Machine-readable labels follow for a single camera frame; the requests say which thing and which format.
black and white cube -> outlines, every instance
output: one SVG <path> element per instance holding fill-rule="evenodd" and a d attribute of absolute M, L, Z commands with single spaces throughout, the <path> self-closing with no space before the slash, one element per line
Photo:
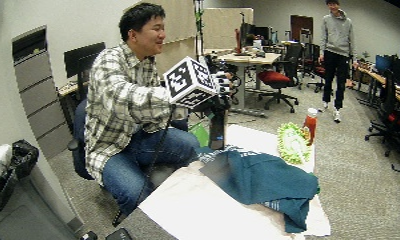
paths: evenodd
<path fill-rule="evenodd" d="M 217 94 L 206 66 L 185 57 L 162 74 L 170 104 L 193 108 Z"/>

ketchup bottle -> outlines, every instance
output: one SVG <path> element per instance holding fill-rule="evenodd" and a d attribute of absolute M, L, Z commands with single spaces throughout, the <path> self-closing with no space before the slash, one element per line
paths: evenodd
<path fill-rule="evenodd" d="M 317 109 L 308 108 L 308 115 L 306 115 L 305 122 L 304 122 L 304 128 L 308 128 L 308 132 L 309 132 L 308 146 L 310 146 L 310 144 L 314 141 L 316 126 L 317 126 L 317 113 L 318 113 Z"/>

cable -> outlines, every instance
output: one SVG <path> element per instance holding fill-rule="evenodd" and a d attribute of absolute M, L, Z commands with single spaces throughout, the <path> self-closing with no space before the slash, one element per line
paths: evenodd
<path fill-rule="evenodd" d="M 137 195 L 137 199 L 136 199 L 136 202 L 134 202 L 133 210 L 134 210 L 134 208 L 137 207 L 138 200 L 140 200 L 140 198 L 141 198 L 141 195 L 142 195 L 144 190 L 145 190 L 145 187 L 146 187 L 146 183 L 148 183 L 148 181 L 149 181 L 150 172 L 152 172 L 152 170 L 153 170 L 153 168 L 154 168 L 154 163 L 156 163 L 157 157 L 158 157 L 158 151 L 160 151 L 160 149 L 161 149 L 161 147 L 162 147 L 162 142 L 164 142 L 165 135 L 166 135 L 166 133 L 168 133 L 168 129 L 169 129 L 169 125 L 170 125 L 172 115 L 173 115 L 174 109 L 176 109 L 176 106 L 174 106 L 174 104 L 172 104 L 172 105 L 170 105 L 170 115 L 169 115 L 169 119 L 168 119 L 168 121 L 166 121 L 165 128 L 164 128 L 164 132 L 162 132 L 160 141 L 158 141 L 157 146 L 156 146 L 153 160 L 152 160 L 152 162 L 150 162 L 150 164 L 149 164 L 149 166 L 148 166 L 148 170 L 146 170 L 146 174 L 145 174 L 146 177 L 145 177 L 142 189 L 141 189 L 141 191 L 140 191 L 140 193 L 138 193 L 138 195 Z"/>

man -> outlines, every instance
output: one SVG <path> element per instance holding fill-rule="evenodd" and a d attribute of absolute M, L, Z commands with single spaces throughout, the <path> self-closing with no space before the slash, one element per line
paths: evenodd
<path fill-rule="evenodd" d="M 335 98 L 333 119 L 341 122 L 339 109 L 342 108 L 345 83 L 349 72 L 349 59 L 355 57 L 353 26 L 345 12 L 339 9 L 338 0 L 325 1 L 330 14 L 322 18 L 321 26 L 321 54 L 318 61 L 324 61 L 325 84 L 322 91 L 321 111 L 327 109 L 331 95 L 331 83 L 335 75 Z"/>
<path fill-rule="evenodd" d="M 197 159 L 198 141 L 190 133 L 169 128 L 161 139 L 172 112 L 153 57 L 161 53 L 164 17 L 158 5 L 133 6 L 120 19 L 122 41 L 99 54 L 91 70 L 87 170 L 111 192 L 124 215 L 153 191 L 144 171 L 154 157 L 156 163 L 176 167 Z M 176 107 L 172 117 L 182 119 L 186 113 Z"/>

shoe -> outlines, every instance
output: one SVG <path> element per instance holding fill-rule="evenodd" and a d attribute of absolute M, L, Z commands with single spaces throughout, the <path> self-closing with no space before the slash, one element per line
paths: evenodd
<path fill-rule="evenodd" d="M 333 112 L 333 119 L 334 119 L 335 123 L 341 122 L 341 113 L 337 109 L 334 109 L 334 112 Z"/>
<path fill-rule="evenodd" d="M 326 102 L 322 102 L 322 108 L 318 108 L 318 112 L 325 112 L 327 108 L 329 108 L 329 104 Z"/>

